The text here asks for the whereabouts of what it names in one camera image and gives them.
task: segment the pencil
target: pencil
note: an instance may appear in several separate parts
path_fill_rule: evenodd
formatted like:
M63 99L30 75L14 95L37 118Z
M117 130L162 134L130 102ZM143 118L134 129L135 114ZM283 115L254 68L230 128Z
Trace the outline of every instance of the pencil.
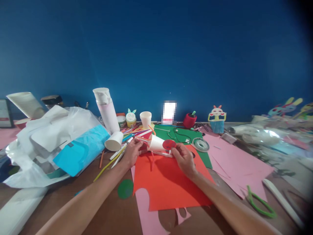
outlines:
M103 155L104 155L104 150L102 151L102 154L101 154L99 169L101 169L102 167Z

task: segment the pink paper cutout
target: pink paper cutout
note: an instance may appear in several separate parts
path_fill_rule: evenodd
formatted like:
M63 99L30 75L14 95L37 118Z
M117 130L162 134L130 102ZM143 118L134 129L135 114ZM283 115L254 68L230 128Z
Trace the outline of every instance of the pink paper cutout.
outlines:
M1 129L0 128L0 149L5 148L9 143L16 140L16 135L21 130L19 128Z
M212 132L207 132L204 129L201 132L206 134L203 138L210 145L208 154L213 170L232 190L243 199L247 195L247 185L249 185L253 193L267 201L262 180L271 174L274 168L229 144Z
M133 179L135 178L135 166L131 169L131 175ZM139 211L140 223L142 228L143 235L168 235L170 232L165 230L160 223L158 211L149 211L149 193L146 189L140 188L136 191L136 200ZM178 224L180 225L186 219L188 219L191 214L187 211L186 207L184 207L186 211L186 217L183 218L179 213L179 208L176 208L176 213L178 217Z
M177 213L177 217L178 217L178 224L179 225L191 216L191 214L187 211L187 208L184 207L184 209L186 211L186 217L185 218L180 215L179 208L175 208L176 213Z

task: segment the paper cup craft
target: paper cup craft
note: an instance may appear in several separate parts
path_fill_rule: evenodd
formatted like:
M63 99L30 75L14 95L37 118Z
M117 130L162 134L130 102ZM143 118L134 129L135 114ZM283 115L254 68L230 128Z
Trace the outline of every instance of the paper cup craft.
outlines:
M293 102L294 97L291 97L287 100L287 102L280 107L280 104L276 105L274 108L272 108L269 112L269 118L273 117L273 116L285 116L285 113L289 113L292 112L294 110L296 110L297 105L302 103L303 99L299 98L297 99L295 102Z
M128 109L128 113L126 114L126 122L127 122L127 126L129 128L133 128L136 125L136 115L135 112L137 111L137 109L135 109L134 111L130 111L130 109Z
M306 104L305 106L303 106L303 107L300 109L300 112L297 113L295 116L293 116L292 119L295 119L295 118L303 118L303 119L306 119L308 113L313 113L313 102L312 102L312 103L309 103L309 104Z
M224 121L226 120L226 113L221 109L221 105L217 108L213 106L211 113L209 114L208 121L211 124L212 131L214 133L224 133Z
M154 151L154 152L164 152L165 148L163 148L163 142L164 140L160 137L157 137L156 135L151 134L149 137L150 143L148 143L148 151Z
M110 151L118 151L121 149L123 141L123 133L122 132L114 132L111 137L104 142L104 146Z

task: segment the blue paper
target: blue paper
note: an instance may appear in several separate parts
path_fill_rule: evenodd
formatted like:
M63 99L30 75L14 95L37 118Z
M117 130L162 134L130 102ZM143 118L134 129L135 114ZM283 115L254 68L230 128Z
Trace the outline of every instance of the blue paper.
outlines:
M277 151L284 153L284 154L287 154L287 155L293 154L293 153L301 150L301 148L298 148L294 145L288 144L284 141L280 141L278 144L271 145L269 147L271 149L277 150Z
M109 137L103 126L98 125L66 145L53 161L70 176L76 176L103 151Z

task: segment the paper scrap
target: paper scrap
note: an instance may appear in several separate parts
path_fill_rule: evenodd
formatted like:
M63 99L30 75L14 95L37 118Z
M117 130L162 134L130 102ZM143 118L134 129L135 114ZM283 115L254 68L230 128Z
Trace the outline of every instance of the paper scrap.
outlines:
M262 180L271 174L274 168L219 136L206 130L201 131L206 134L203 138L210 145L208 153L213 170L240 198L246 197L249 185L252 192L267 201Z
M131 169L131 175L135 178L135 166ZM138 189L136 191L136 201L138 206L139 218L142 227L143 235L168 235L170 232L165 230L160 223L158 211L149 211L149 193L146 189ZM175 208L178 218L178 224L180 225L186 219L191 217L191 214L186 208L186 217L183 218L179 213L179 208Z
M197 170L214 182L197 151L186 145L195 154ZM141 155L136 162L134 193L145 188L149 192L149 211L211 205L208 197L180 170L176 159L155 156L155 167L150 171L151 153Z

